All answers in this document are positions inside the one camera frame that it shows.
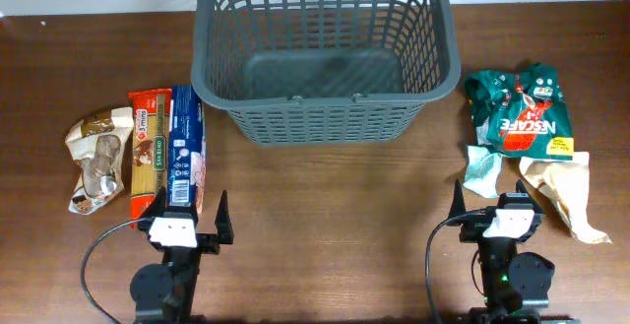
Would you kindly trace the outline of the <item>San Remo spaghetti packet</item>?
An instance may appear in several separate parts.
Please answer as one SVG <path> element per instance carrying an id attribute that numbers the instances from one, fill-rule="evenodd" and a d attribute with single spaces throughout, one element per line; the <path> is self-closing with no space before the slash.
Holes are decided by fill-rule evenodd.
<path id="1" fill-rule="evenodd" d="M 129 94 L 133 104 L 131 218 L 138 219 L 167 180 L 172 88 Z"/>

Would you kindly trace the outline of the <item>green Nescafe coffee bag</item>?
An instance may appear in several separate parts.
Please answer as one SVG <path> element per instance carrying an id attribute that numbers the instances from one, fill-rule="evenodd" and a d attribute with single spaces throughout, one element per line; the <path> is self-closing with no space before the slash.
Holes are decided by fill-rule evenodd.
<path id="1" fill-rule="evenodd" d="M 477 142 L 509 158 L 569 161 L 575 140 L 557 69 L 542 63 L 520 73 L 468 76 Z"/>

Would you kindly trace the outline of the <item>light teal small packet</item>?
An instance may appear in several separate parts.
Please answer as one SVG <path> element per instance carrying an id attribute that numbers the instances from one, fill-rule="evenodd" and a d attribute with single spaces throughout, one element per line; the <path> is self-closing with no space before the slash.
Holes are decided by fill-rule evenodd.
<path id="1" fill-rule="evenodd" d="M 496 182 L 501 172 L 503 156 L 484 146 L 467 146 L 468 165 L 464 186 L 484 197 L 497 198 Z"/>

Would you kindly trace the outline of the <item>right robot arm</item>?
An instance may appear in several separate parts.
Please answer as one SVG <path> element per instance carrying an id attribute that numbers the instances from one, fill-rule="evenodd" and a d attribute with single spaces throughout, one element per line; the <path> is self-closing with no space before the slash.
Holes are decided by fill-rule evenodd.
<path id="1" fill-rule="evenodd" d="M 460 229 L 461 243 L 474 243 L 480 265 L 484 306 L 470 309 L 458 321 L 470 324 L 571 324 L 568 316 L 543 316 L 555 265 L 533 252 L 519 252 L 545 217 L 544 210 L 522 181 L 516 190 L 499 196 L 495 206 L 467 210 L 462 184 L 457 181 L 447 219 Z"/>

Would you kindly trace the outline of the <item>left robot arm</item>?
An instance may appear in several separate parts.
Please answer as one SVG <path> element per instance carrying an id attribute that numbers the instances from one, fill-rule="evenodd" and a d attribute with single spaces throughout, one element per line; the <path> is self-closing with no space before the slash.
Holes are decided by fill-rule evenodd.
<path id="1" fill-rule="evenodd" d="M 220 197 L 215 233 L 198 233 L 198 217 L 191 208 L 166 205 L 167 192 L 160 189 L 138 219 L 138 230 L 148 236 L 152 247 L 162 253 L 159 263 L 142 267 L 130 284 L 137 323 L 206 323 L 202 314 L 192 313 L 201 258 L 218 255 L 223 245 L 234 241 L 228 212 L 227 192 Z"/>

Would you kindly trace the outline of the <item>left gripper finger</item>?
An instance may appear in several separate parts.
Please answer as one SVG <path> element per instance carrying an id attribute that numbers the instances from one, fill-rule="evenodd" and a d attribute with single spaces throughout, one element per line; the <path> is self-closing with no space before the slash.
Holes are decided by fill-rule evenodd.
<path id="1" fill-rule="evenodd" d="M 162 187 L 157 193 L 152 203 L 143 212 L 143 214 L 141 215 L 141 218 L 148 220 L 148 219 L 154 219 L 156 217 L 161 217 L 166 208 L 166 199 L 167 199 L 167 191 L 165 187 Z"/>
<path id="2" fill-rule="evenodd" d="M 220 203 L 215 218 L 215 226 L 218 232 L 217 236 L 219 243 L 231 245 L 234 241 L 234 233 L 228 211 L 228 196 L 226 190 L 223 190 L 221 193 Z"/>

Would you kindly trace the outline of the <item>beige paper bag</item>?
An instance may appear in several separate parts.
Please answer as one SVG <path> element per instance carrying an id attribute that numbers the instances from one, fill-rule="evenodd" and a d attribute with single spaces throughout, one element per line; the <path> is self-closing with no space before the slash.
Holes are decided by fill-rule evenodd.
<path id="1" fill-rule="evenodd" d="M 605 232 L 588 222 L 589 161 L 588 152 L 575 152 L 570 161 L 522 157 L 519 170 L 532 187 L 552 202 L 572 237 L 587 244 L 611 243 Z"/>

